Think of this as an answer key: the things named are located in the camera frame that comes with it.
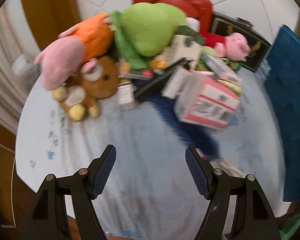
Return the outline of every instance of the brown teddy bear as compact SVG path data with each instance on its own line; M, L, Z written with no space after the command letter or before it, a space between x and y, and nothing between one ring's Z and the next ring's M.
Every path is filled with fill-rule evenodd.
M88 112L99 116L100 107L96 99L108 98L117 92L118 70L109 56L102 56L88 71L78 71L52 91L52 97L74 121L82 120Z

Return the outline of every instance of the pink plush pig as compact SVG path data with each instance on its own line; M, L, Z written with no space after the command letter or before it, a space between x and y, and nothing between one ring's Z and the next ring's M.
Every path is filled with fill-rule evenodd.
M218 57L226 57L234 61L246 61L250 52L247 39L240 33L232 33L229 36L220 36L201 31L200 34L206 38L205 46L213 48Z
M41 82L46 90L54 90L74 74L83 59L81 41L73 36L60 38L46 47L35 59L41 63Z
M225 47L225 57L234 61L246 61L246 57L250 52L246 37L240 33L232 33L226 36Z
M108 24L107 13L92 16L61 33L40 52L34 63L41 63L41 81L46 90L56 89L81 66L82 73L95 66L95 57L105 54L113 40Z

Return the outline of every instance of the teddy bear face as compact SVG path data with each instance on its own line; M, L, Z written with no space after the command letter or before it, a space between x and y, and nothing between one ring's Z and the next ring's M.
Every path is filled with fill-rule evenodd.
M98 63L82 74L82 86L95 99L108 98L117 92L118 70L109 56L98 59Z

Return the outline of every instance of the blue cloth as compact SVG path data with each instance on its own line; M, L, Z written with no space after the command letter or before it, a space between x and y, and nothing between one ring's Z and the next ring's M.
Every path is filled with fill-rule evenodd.
M134 81L138 87L143 81ZM209 161L220 159L218 143L200 125L180 122L174 113L175 99L163 97L160 92L149 96L147 99L162 118L178 135L179 139L188 146L201 150Z
M300 38L283 26L267 57L265 82L283 141L286 177L284 201L300 202Z

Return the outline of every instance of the light blue bedsheet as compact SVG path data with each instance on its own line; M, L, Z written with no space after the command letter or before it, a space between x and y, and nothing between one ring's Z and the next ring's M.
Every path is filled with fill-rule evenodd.
M246 69L240 77L242 103L230 126L213 132L214 137L228 163L257 177L276 212L284 182L276 120L262 83ZM71 122L37 82L18 128L20 178L37 191L47 174L72 175L113 144L117 160L103 194L93 201L104 231L143 240L194 239L209 202L198 194L186 165L187 146L149 103L122 112L115 95L101 106L100 117ZM231 197L225 233L231 229L234 205ZM70 197L66 206L74 217Z

